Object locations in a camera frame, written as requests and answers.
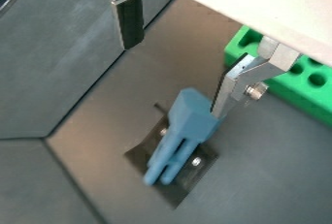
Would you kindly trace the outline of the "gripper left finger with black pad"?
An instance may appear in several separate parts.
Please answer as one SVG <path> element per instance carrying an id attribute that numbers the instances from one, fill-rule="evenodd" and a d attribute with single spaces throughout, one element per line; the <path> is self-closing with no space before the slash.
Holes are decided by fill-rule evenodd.
<path id="1" fill-rule="evenodd" d="M 133 48 L 145 38 L 143 0 L 111 0 L 121 44 Z"/>

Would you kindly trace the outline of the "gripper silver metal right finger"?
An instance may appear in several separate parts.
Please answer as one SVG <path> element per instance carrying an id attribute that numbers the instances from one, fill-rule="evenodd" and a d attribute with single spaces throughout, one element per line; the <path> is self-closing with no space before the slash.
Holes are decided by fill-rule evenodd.
<path id="1" fill-rule="evenodd" d="M 268 90 L 264 81 L 288 72 L 301 56 L 268 36 L 259 44 L 257 53 L 257 56 L 244 54 L 222 75 L 210 108 L 217 118 L 224 118 L 245 97 L 260 100 Z"/>

